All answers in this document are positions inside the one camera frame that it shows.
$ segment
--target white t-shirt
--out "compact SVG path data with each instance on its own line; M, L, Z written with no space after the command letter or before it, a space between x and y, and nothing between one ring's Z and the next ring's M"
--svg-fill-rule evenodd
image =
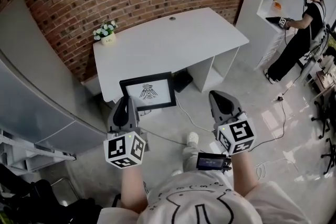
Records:
M223 173L194 171L155 187L140 215L123 208L102 209L98 224L281 224L310 223L274 182L259 184L245 198Z

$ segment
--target white desk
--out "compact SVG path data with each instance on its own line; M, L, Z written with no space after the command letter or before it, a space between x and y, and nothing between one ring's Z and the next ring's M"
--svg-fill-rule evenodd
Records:
M119 81L188 67L205 91L221 83L248 39L210 8L166 16L117 33L114 45L93 44L106 102L122 96Z

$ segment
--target orange object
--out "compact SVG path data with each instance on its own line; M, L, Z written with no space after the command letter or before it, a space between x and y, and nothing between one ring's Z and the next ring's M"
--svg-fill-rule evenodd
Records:
M281 10L281 4L278 2L274 2L274 7Z

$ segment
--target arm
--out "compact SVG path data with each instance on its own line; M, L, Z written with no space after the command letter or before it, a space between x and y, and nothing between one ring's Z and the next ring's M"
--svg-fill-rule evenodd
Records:
M290 20L286 22L287 27L294 27L297 29L306 29L313 21L313 17L305 14L302 20Z
M248 152L241 152L231 156L233 167L234 190L245 197L259 182Z
M140 214L148 205L140 166L122 171L121 207Z

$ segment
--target backpack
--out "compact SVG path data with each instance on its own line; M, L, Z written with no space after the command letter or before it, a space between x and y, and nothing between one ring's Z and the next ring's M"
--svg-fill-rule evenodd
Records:
M326 28L326 25L325 25L326 23L324 22L325 13L324 13L324 9L323 9L321 3L320 2L313 2L313 3L316 5L316 7L320 11L320 15L321 15L322 23L323 23L323 27L320 29L320 31L317 33L317 35L315 36L314 39L311 38L311 25L309 25L309 33L310 33L310 47L309 47L309 50L311 52L315 51L315 53L317 53L318 48L323 43L323 40L326 37L327 28Z

